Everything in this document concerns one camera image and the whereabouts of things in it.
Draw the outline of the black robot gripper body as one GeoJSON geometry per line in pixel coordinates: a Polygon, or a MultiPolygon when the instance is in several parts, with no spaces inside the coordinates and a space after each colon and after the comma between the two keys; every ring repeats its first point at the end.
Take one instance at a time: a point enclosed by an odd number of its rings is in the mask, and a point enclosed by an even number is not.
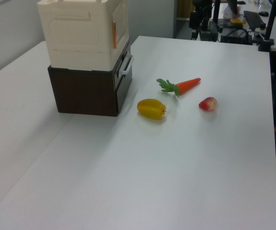
{"type": "Polygon", "coordinates": [[[207,13],[212,9],[212,0],[193,0],[192,3],[197,13],[207,13]]]}

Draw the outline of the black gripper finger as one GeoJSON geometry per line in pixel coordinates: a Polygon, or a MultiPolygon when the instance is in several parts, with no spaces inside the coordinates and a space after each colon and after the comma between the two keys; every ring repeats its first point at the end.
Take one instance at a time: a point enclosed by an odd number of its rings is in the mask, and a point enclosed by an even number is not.
{"type": "Polygon", "coordinates": [[[209,11],[203,11],[202,12],[201,25],[202,26],[208,26],[209,19],[210,19],[210,12],[209,11]]]}
{"type": "Polygon", "coordinates": [[[190,14],[189,27],[192,31],[191,40],[197,40],[198,37],[198,13],[196,11],[192,11],[190,14]]]}

